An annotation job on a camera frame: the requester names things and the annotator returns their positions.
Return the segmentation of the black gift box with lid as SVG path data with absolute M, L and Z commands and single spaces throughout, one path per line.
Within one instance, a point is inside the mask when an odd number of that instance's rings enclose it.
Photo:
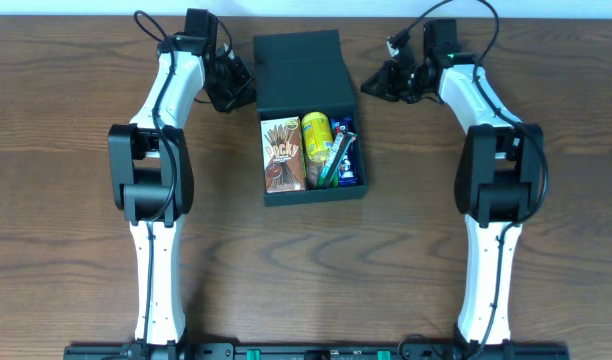
M 319 111 L 332 118 L 350 115 L 358 183 L 354 186 L 268 193 L 267 207 L 361 199 L 368 191 L 362 153 L 357 90 L 334 30 L 258 35 L 253 38 L 258 120 L 302 117 Z

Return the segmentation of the yellow candy jar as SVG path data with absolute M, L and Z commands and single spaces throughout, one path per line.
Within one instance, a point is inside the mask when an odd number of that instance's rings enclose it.
M 307 157 L 313 162 L 324 162 L 334 140 L 328 117 L 322 112 L 310 112 L 301 120 Z

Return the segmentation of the purple Dairy Milk bar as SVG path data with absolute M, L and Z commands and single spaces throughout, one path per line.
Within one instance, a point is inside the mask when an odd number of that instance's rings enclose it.
M 333 118 L 331 120 L 331 131 L 333 135 L 338 133 L 354 133 L 353 117 L 351 115 L 344 115 L 341 117 Z M 332 184 L 334 187 L 348 187 L 358 184 L 357 166 L 356 166 L 356 155 L 355 155 L 355 144 L 350 143 L 348 150 L 342 157 L 340 166 L 337 170 L 337 174 L 333 178 Z

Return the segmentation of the brown Pocky box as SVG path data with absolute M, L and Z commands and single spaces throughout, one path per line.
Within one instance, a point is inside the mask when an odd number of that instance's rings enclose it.
M 260 122 L 263 170 L 267 193 L 305 191 L 306 179 L 300 119 Z

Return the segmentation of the green clear snack bag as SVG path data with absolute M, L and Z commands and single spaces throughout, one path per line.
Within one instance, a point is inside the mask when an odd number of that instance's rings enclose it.
M 305 164 L 307 186 L 310 190 L 314 190 L 317 188 L 317 183 L 321 176 L 324 163 L 311 161 L 309 158 L 306 158 Z

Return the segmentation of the green candy bar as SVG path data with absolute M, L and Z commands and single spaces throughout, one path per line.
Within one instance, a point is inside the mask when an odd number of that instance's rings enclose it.
M 356 140 L 357 135 L 353 132 L 339 133 L 335 137 L 329 156 L 324 162 L 320 177 L 316 183 L 317 189 L 328 188 L 342 162 L 342 158 Z

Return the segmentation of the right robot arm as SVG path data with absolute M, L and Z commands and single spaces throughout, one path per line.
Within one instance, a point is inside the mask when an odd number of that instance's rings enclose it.
M 409 104 L 432 97 L 453 111 L 466 135 L 454 181 L 468 237 L 457 331 L 471 353 L 481 353 L 511 337 L 507 312 L 515 247 L 548 185 L 543 132 L 523 123 L 496 95 L 483 58 L 460 46 L 456 20 L 424 24 L 420 62 L 409 39 L 408 30 L 388 38 L 389 60 L 361 90 Z

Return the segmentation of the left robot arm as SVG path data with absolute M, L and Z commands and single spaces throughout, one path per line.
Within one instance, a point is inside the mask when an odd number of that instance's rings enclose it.
M 224 27 L 213 13 L 190 8 L 182 31 L 157 30 L 158 71 L 148 96 L 129 123 L 108 133 L 114 202 L 137 255 L 135 339 L 143 351 L 179 344 L 186 328 L 180 241 L 194 198 L 184 134 L 191 107 L 200 92 L 222 113 L 256 100 L 244 62 L 231 43 L 217 43 Z

